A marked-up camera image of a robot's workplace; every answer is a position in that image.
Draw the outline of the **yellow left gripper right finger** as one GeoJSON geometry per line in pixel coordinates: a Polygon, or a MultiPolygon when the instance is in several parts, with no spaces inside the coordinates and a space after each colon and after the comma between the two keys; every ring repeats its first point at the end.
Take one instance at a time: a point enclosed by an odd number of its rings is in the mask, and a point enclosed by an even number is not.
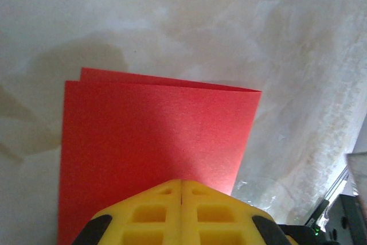
{"type": "Polygon", "coordinates": [[[181,184],[182,244],[289,244],[259,208],[195,181],[181,184]]]}

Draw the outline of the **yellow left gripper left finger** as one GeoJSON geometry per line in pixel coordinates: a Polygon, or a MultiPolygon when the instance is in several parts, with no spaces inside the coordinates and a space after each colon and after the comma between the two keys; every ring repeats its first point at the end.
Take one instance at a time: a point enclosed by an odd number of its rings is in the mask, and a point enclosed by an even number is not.
{"type": "Polygon", "coordinates": [[[170,180],[96,213],[73,244],[181,244],[181,180],[170,180]]]}

